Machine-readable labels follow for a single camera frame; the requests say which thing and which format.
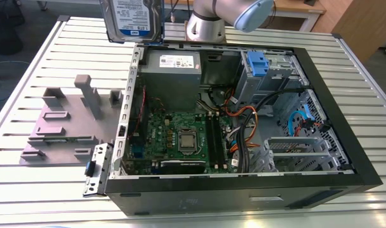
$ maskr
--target sticker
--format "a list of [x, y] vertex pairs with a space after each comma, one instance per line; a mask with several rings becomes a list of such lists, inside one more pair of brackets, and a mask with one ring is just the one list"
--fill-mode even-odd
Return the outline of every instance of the sticker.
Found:
[[161, 56], [160, 67], [168, 68], [194, 68], [193, 56]]
[[114, 0], [117, 25], [122, 33], [145, 36], [150, 31], [150, 10], [144, 0]]
[[232, 160], [232, 166], [236, 166], [236, 167], [237, 167], [238, 164], [240, 164], [240, 161], [238, 161], [237, 159], [233, 159], [233, 160]]
[[232, 102], [234, 102], [234, 104], [237, 104], [237, 103], [238, 103], [238, 99], [237, 99], [237, 98], [234, 98], [234, 96], [232, 97], [230, 101], [232, 101]]

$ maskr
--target metal bracket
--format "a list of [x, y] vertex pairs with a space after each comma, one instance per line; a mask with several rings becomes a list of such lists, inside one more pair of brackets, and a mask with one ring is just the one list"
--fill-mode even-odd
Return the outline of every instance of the metal bracket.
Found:
[[88, 175], [84, 197], [105, 197], [106, 182], [110, 173], [110, 164], [113, 156], [112, 143], [104, 143], [96, 146], [92, 161], [88, 163]]

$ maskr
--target blue drive bay latch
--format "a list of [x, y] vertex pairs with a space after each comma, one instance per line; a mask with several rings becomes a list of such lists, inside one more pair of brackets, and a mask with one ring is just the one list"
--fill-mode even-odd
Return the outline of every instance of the blue drive bay latch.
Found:
[[269, 60], [265, 57], [264, 52], [249, 51], [248, 56], [254, 77], [266, 76], [269, 71]]

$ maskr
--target blue cable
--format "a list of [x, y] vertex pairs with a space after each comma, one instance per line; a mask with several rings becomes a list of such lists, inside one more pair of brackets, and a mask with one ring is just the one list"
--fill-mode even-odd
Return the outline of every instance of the blue cable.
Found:
[[312, 112], [310, 112], [310, 108], [309, 108], [309, 105], [305, 104], [305, 110], [306, 112], [304, 111], [294, 111], [289, 117], [289, 122], [288, 122], [288, 128], [289, 128], [289, 135], [293, 136], [294, 135], [294, 129], [293, 129], [293, 118], [296, 116], [296, 114], [301, 114], [302, 115], [302, 118], [306, 120], [306, 119], [312, 119], [313, 121], [316, 120], [314, 116], [312, 115]]
[[288, 122], [288, 128], [289, 128], [289, 135], [293, 136], [294, 135], [294, 131], [293, 131], [293, 118], [296, 116], [296, 114], [301, 114], [304, 119], [308, 119], [308, 114], [304, 111], [294, 111], [289, 117], [289, 122]]

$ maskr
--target green motherboard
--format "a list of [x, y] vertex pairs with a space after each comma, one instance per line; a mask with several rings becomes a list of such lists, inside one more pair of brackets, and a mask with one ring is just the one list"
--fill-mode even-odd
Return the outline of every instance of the green motherboard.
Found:
[[[156, 168], [161, 165], [161, 161], [166, 160], [205, 161], [206, 170], [204, 173], [234, 172], [234, 167], [229, 165], [229, 150], [224, 140], [226, 129], [232, 126], [232, 120], [228, 116], [214, 115], [213, 118], [217, 119], [218, 127], [212, 135], [221, 137], [217, 148], [209, 146], [208, 142], [208, 131], [213, 131], [213, 129], [209, 130], [209, 114], [152, 113], [146, 145], [145, 147], [132, 146], [134, 159], [126, 161], [129, 167], [133, 165], [133, 174], [156, 174]], [[216, 149], [224, 153], [218, 158], [214, 155]], [[225, 161], [218, 165], [214, 164], [214, 159], [224, 159]]]

